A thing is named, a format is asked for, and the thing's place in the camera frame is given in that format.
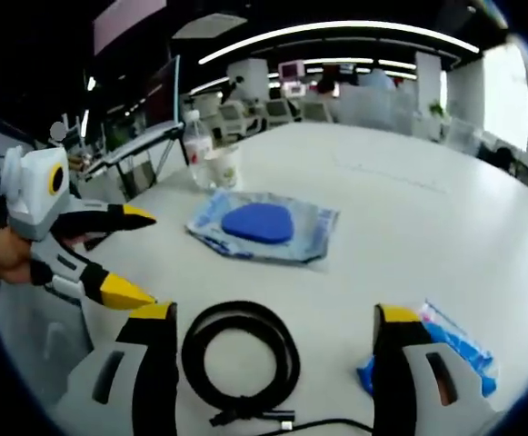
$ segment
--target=blue sponge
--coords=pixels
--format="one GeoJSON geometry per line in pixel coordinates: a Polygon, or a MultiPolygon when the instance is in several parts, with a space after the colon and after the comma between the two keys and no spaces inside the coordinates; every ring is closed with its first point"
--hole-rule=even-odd
{"type": "Polygon", "coordinates": [[[286,243],[294,237],[294,223],[283,206],[250,203],[226,214],[221,221],[224,232],[257,243],[286,243]]]}

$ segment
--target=black cable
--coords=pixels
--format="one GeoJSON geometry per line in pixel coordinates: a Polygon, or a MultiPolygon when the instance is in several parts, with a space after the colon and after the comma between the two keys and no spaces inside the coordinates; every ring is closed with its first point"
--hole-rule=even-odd
{"type": "Polygon", "coordinates": [[[371,427],[369,427],[368,425],[362,424],[361,422],[347,420],[344,418],[334,418],[331,420],[320,420],[320,421],[307,422],[306,424],[301,424],[301,425],[294,425],[291,430],[270,431],[269,433],[262,433],[262,434],[258,434],[257,436],[277,436],[278,434],[292,433],[294,431],[312,429],[313,427],[320,427],[321,425],[330,425],[330,424],[350,425],[351,427],[356,427],[357,429],[361,429],[369,433],[373,432],[373,429],[371,427]]]}
{"type": "Polygon", "coordinates": [[[294,339],[282,320],[255,302],[223,302],[197,316],[184,337],[181,350],[183,370],[189,384],[203,401],[220,409],[211,420],[213,426],[252,418],[293,421],[293,411],[273,411],[294,390],[300,376],[300,356],[294,339]],[[207,322],[217,315],[217,319],[207,322]],[[253,397],[232,397],[217,390],[204,367],[209,342],[226,329],[249,332],[266,343],[276,359],[272,382],[253,397]]]}

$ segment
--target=human hand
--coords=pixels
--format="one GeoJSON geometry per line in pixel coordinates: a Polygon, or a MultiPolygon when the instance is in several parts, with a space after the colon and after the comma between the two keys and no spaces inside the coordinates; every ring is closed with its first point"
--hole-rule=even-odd
{"type": "MultiPolygon", "coordinates": [[[[65,241],[67,245],[85,238],[65,241]]],[[[18,236],[10,227],[0,229],[0,279],[12,284],[31,283],[31,241],[18,236]]]]}

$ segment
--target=plastic bottle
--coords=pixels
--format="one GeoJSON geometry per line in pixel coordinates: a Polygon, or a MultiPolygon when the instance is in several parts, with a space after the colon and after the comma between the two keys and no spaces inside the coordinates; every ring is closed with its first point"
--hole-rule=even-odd
{"type": "Polygon", "coordinates": [[[204,165],[204,157],[213,150],[213,137],[201,122],[198,110],[186,112],[184,122],[183,143],[189,158],[189,170],[197,186],[209,188],[211,182],[204,165]]]}

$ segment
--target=white table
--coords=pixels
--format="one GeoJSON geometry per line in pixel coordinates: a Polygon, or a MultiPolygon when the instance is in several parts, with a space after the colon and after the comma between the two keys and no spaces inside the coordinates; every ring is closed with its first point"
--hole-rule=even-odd
{"type": "MultiPolygon", "coordinates": [[[[528,385],[528,189],[486,163],[415,138],[335,124],[288,124],[239,143],[244,188],[339,209],[328,258],[310,268],[234,261],[184,232],[206,195],[176,173],[133,204],[158,224],[118,233],[91,257],[161,299],[179,304],[179,338],[200,311],[236,299],[262,303],[286,323],[302,359],[283,409],[299,422],[346,417],[372,424],[371,398],[354,369],[371,353],[373,306],[436,303],[500,363],[497,410],[528,385]],[[352,169],[361,163],[363,170],[352,169]]],[[[87,304],[94,341],[113,337],[121,313],[87,304]]],[[[273,356],[240,332],[216,338],[207,371],[231,394],[272,378],[273,356]]],[[[252,435],[274,423],[212,429],[216,411],[181,372],[181,434],[252,435]]],[[[306,436],[355,435],[334,427],[306,436]]]]}

